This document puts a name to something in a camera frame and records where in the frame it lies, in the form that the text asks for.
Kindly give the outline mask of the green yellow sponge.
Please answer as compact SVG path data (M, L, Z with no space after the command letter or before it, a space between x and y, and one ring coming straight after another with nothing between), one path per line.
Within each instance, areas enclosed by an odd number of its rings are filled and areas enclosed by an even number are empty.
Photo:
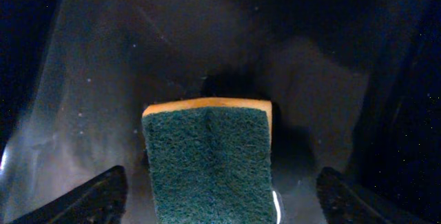
M279 223L269 101L208 97L142 115L159 223Z

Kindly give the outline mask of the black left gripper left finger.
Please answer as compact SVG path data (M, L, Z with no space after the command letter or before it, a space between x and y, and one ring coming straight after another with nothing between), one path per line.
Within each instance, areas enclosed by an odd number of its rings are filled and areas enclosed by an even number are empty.
M125 168L115 165L10 224L121 224L127 193Z

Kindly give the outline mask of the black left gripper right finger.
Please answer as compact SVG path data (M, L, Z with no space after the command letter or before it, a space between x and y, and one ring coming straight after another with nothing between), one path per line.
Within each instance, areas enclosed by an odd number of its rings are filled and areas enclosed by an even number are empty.
M328 224L429 224L346 179L332 167L321 170L316 191Z

